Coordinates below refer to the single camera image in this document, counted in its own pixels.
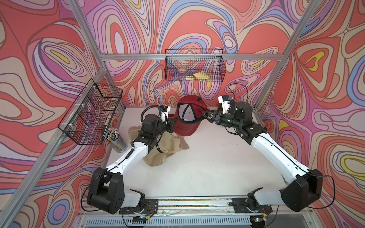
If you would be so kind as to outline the beige cap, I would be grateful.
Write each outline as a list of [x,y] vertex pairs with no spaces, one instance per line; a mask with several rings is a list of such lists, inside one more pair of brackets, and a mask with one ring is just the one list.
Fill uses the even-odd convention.
[[172,155],[180,152],[181,150],[189,149],[189,145],[183,136],[177,135],[176,133],[171,134],[168,132],[163,133],[158,146],[159,149],[167,155]]
[[156,167],[163,165],[169,157],[179,151],[180,146],[159,145],[159,150],[155,146],[151,152],[143,158],[143,160],[147,165]]
[[128,136],[131,141],[134,141],[141,131],[141,126],[132,126],[128,129]]

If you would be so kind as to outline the red Colorado cap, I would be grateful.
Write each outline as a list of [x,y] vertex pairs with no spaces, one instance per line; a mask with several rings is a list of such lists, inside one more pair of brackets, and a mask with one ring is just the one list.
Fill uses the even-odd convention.
[[209,110],[208,105],[199,96],[187,95],[181,98],[174,114],[174,118],[177,119],[173,128],[174,133],[181,136],[193,135],[201,121],[205,119],[202,113]]

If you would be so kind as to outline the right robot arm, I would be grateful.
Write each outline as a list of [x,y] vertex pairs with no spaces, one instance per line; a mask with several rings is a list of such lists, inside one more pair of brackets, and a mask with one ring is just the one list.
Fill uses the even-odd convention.
[[257,188],[248,194],[248,207],[285,205],[299,212],[319,200],[324,176],[311,170],[285,152],[268,134],[267,129],[252,119],[253,108],[247,102],[221,102],[219,109],[205,111],[202,116],[210,123],[233,128],[235,134],[262,153],[280,172],[287,183],[272,190]]

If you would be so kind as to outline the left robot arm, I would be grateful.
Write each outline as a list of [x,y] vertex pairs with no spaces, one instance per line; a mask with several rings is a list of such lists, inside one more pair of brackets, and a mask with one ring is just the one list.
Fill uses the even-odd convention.
[[86,203],[90,206],[116,214],[122,208],[142,212],[145,207],[145,194],[137,190],[127,190],[124,177],[136,164],[151,152],[163,133],[173,132],[176,117],[158,117],[148,114],[132,147],[117,161],[106,168],[97,168],[92,175]]

